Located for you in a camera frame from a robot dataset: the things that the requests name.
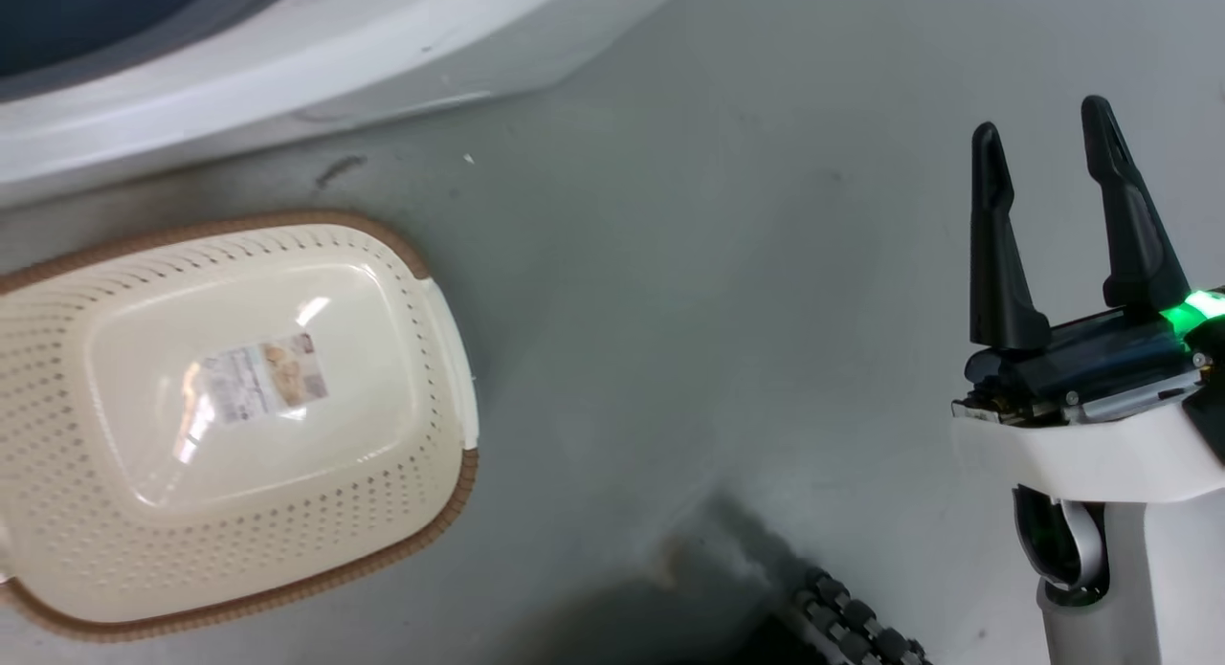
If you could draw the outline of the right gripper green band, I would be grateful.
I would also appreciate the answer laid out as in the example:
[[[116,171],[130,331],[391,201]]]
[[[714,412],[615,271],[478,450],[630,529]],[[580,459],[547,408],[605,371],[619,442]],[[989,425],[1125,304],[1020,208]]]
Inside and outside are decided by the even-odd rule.
[[[1191,293],[1111,103],[1082,100],[1080,127],[1102,193],[1102,299],[1160,314],[1112,309],[1051,329],[1016,246],[1000,130],[981,122],[971,133],[969,338],[989,348],[968,360],[971,389],[952,403],[954,416],[1012,427],[1115,421],[1194,396],[1225,361],[1225,287]]]

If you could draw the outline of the cream perforated laundry basket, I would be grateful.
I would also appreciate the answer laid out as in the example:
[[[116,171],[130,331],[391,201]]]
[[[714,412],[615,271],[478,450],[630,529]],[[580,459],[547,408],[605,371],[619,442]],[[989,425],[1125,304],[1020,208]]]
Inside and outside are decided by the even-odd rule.
[[[217,424],[200,361],[298,333],[328,398]],[[0,596],[135,641],[372,574],[458,520],[477,407],[425,258],[366,216],[214,220],[0,276]]]

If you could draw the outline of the paper label sticker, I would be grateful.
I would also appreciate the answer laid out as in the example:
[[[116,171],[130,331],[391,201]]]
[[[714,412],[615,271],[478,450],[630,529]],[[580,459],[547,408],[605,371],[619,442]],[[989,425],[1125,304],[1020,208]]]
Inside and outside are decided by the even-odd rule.
[[[307,333],[206,356],[198,363],[198,383],[202,403],[224,426],[265,416],[301,418],[306,405],[330,396],[323,364]]]

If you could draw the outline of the white washing machine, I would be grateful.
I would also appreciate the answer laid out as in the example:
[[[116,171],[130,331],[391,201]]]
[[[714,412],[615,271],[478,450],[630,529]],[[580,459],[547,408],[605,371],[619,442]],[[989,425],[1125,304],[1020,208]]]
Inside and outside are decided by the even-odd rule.
[[[669,0],[0,0],[0,209],[548,88]]]

